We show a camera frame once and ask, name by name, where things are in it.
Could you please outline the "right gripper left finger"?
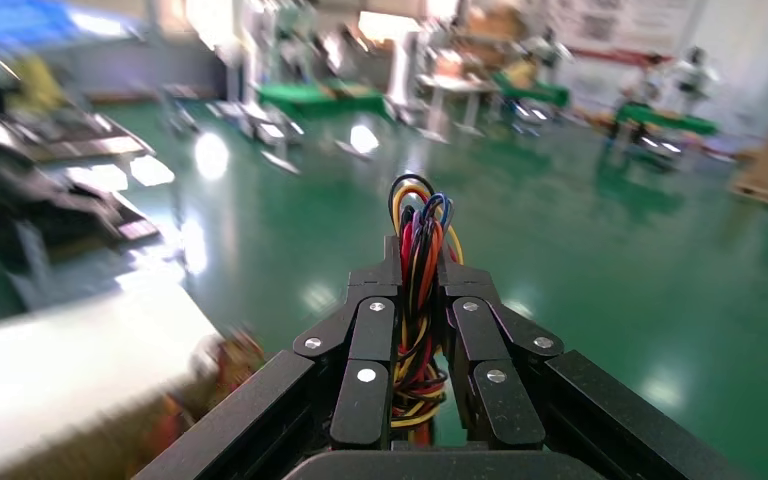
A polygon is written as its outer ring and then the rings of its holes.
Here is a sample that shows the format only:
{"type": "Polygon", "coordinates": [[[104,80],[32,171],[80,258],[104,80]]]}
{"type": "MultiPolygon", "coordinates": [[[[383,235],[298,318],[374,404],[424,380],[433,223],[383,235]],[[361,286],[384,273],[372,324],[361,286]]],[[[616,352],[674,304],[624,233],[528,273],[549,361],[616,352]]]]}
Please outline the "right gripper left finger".
{"type": "Polygon", "coordinates": [[[388,447],[401,289],[397,240],[387,236],[383,260],[351,271],[344,303],[294,340],[318,368],[314,404],[330,419],[332,449],[388,447]]]}

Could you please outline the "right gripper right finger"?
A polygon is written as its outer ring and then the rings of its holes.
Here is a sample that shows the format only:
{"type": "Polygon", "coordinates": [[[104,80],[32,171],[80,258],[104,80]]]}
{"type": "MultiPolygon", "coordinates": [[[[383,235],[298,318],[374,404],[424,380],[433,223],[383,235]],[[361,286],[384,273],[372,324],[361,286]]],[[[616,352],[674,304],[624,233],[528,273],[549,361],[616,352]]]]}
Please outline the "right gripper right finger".
{"type": "Polygon", "coordinates": [[[462,427],[489,448],[541,448],[546,430],[532,399],[540,370],[564,342],[507,307],[489,272],[443,259],[436,319],[462,427]]]}

